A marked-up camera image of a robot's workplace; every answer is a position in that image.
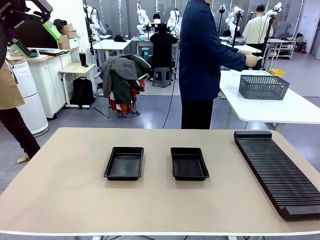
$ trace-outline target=person in black shirt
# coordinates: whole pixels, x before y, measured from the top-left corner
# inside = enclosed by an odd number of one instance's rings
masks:
[[[158,24],[158,33],[150,37],[153,43],[153,56],[149,60],[152,68],[168,68],[172,67],[172,44],[176,44],[178,39],[167,33],[167,25],[165,23]]]

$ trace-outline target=black cup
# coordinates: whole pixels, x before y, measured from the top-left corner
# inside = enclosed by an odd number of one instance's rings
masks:
[[[87,64],[87,57],[85,53],[80,52],[79,53],[80,61],[81,61],[81,66],[85,67]]]

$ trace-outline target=white wall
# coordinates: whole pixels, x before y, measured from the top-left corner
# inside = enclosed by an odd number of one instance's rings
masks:
[[[50,21],[53,22],[55,19],[61,19],[72,24],[79,37],[79,51],[86,52],[87,59],[91,59],[86,14],[82,0],[47,0],[47,2],[53,7]],[[32,2],[26,1],[26,4],[32,10],[36,9]]]
[[[310,53],[320,18],[320,0],[304,0],[303,13],[299,30],[303,41],[307,42],[306,51]]]

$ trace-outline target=black backpack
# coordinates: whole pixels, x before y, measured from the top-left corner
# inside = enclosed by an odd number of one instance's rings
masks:
[[[92,90],[92,82],[82,76],[73,81],[73,104],[82,109],[83,105],[94,103],[94,91]]]

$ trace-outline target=person in dark blue jacket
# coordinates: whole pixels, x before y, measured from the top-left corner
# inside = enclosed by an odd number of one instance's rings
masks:
[[[220,66],[242,71],[258,61],[249,51],[221,44],[210,2],[190,0],[183,15],[179,57],[182,129],[210,129]]]

